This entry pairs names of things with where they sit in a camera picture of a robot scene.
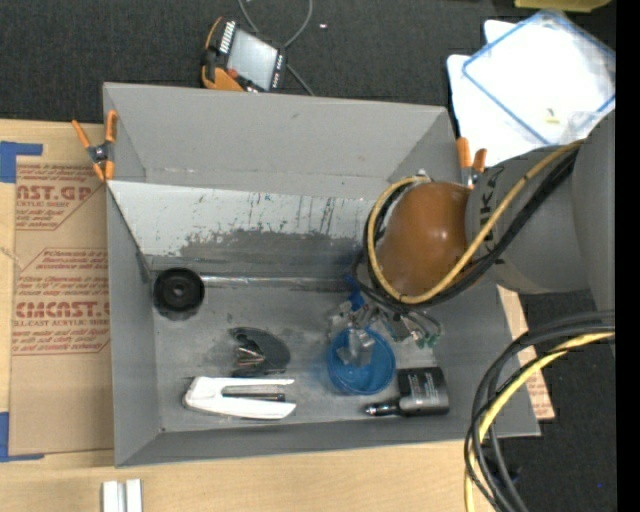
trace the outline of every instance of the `orange device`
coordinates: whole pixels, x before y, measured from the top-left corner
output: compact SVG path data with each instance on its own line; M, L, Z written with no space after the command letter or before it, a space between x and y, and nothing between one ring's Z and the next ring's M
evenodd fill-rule
M220 17L207 37L201 79L208 89L273 92L282 87L285 68L283 46Z

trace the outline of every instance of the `black carpet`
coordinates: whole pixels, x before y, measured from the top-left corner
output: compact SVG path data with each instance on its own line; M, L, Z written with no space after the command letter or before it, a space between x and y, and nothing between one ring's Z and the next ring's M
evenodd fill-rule
M263 36L286 41L306 0L250 0ZM616 49L616 1L569 17ZM511 0L316 0L289 62L318 96L450 105L451 54L484 43L487 19L535 13ZM212 22L242 20L236 0L3 0L0 116L102 122L103 82L200 87ZM292 75L284 94L305 94ZM587 292L522 297L533 327L593 309ZM557 418L543 436L505 442L522 467L532 512L610 512L617 504L615 359L608 347L570 354L545 369Z

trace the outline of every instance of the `black charger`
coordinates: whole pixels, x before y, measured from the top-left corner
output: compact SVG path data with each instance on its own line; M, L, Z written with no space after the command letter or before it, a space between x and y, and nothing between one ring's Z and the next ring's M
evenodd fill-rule
M399 369L400 396L390 402L370 404L371 416L427 416L449 412L449 395L442 369L437 366Z

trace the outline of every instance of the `blue cup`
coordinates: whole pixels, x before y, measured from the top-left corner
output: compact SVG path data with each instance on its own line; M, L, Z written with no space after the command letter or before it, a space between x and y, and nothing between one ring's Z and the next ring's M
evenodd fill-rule
M365 329L375 341L371 363L357 367L345 364L338 356L338 349L349 345L349 331L339 332L331 342L327 354L329 378L333 385L349 395L375 395L391 384L396 371L396 358L387 341L376 331Z

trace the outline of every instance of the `white stapler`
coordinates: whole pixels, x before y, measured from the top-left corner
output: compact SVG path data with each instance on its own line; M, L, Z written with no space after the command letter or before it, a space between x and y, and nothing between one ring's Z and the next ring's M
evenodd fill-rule
M293 412L296 404L279 400L239 398L260 396L269 386L291 384L294 379L212 378L196 377L183 398L184 405L201 412L262 420L280 420ZM236 396L225 396L225 388L246 389Z

